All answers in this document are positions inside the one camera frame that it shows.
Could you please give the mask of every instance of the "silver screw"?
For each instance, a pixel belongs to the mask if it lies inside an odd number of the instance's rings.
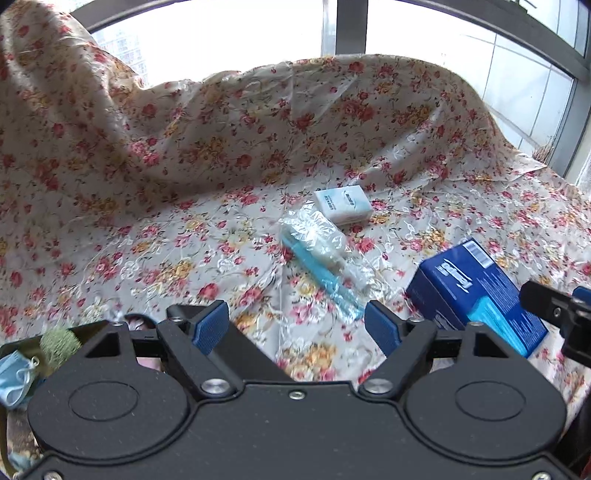
[[[531,480],[552,480],[552,477],[547,472],[538,472],[531,478]]]
[[[364,389],[374,395],[384,395],[393,389],[394,385],[385,378],[370,378],[363,384]]]
[[[57,472],[47,472],[43,475],[43,480],[63,480],[61,475]]]
[[[230,384],[223,378],[210,378],[201,384],[201,389],[205,393],[221,397],[230,393]]]
[[[303,400],[305,396],[306,394],[300,390],[294,390],[293,392],[290,392],[290,398],[292,400]]]

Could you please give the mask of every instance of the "white tiled wall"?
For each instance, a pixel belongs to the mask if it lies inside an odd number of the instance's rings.
[[[532,1],[538,8],[530,14],[574,45],[577,0]],[[566,74],[507,38],[396,0],[369,0],[366,52],[415,57],[461,75],[507,140],[528,154],[555,136],[572,85]]]

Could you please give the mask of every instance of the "white tissue packet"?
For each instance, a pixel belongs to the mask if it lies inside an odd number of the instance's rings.
[[[316,205],[322,214],[335,225],[362,222],[372,216],[374,210],[359,185],[314,192]]]

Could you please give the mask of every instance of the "barcode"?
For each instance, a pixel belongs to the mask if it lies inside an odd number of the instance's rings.
[[[474,257],[474,259],[482,266],[482,268],[490,267],[494,262],[492,258],[490,258],[486,252],[480,248],[474,240],[471,240],[464,244],[466,250],[470,252],[470,255]]]
[[[329,209],[336,210],[335,204],[333,203],[332,199],[328,195],[324,195],[324,199],[326,200],[326,204],[329,206]]]

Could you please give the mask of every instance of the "blue gripper pad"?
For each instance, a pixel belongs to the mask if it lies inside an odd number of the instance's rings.
[[[385,356],[390,355],[402,343],[398,326],[387,314],[394,315],[375,300],[365,306],[365,329]]]
[[[586,287],[577,287],[573,290],[573,297],[583,300],[587,305],[591,305],[591,290]]]
[[[202,311],[202,320],[195,325],[193,345],[203,355],[209,355],[228,331],[230,311],[225,301],[216,300]]]

